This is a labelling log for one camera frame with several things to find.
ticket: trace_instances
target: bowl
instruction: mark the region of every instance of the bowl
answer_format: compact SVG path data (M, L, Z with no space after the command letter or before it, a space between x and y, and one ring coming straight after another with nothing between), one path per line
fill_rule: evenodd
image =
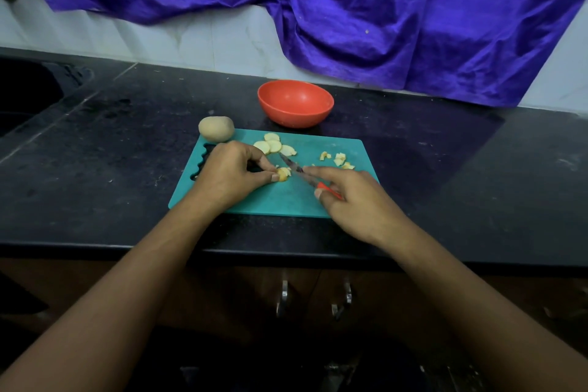
M280 80L258 89L261 108L272 121L294 129L316 126L333 109L331 93L318 85Z

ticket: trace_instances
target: cabinet handle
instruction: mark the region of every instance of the cabinet handle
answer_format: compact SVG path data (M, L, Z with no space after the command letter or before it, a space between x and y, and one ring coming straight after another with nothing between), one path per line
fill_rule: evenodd
M351 302L353 299L353 295L351 293L351 284L346 282L343 286L345 287L345 303L342 306L331 304L331 312L333 313L333 318L335 321L339 321L343 312L351 308Z
M288 302L288 281L282 281L282 295L276 304L276 317L281 318L286 313L286 302Z

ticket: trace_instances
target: person's left hand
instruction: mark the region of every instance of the person's left hand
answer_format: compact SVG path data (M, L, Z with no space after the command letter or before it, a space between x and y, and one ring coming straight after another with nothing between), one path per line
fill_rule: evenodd
M248 161L253 161L263 171L248 172ZM185 199L198 198L198 202L205 202L206 208L216 217L255 189L279 178L276 167L258 148L239 141L220 143L210 153Z

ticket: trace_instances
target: black countertop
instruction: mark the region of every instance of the black countertop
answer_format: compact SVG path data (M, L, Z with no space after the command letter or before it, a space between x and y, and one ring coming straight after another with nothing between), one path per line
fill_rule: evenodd
M94 73L0 138L0 255L120 257L166 213L202 117L286 131L258 104L265 78L0 54ZM386 191L460 260L485 273L588 272L588 120L325 88L334 110L304 133L361 139ZM213 222L193 260L398 269L330 220L234 214Z

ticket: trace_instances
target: red knife handle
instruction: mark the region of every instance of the red knife handle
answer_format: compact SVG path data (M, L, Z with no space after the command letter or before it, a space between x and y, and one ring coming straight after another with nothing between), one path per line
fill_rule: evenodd
M339 194L338 192L335 192L333 189L331 189L330 187L328 187L325 183L323 183L322 181L319 182L318 185L316 185L317 189L324 189L325 191L330 192L331 194L333 194L335 197L337 197L338 199L342 200L343 196L341 194Z

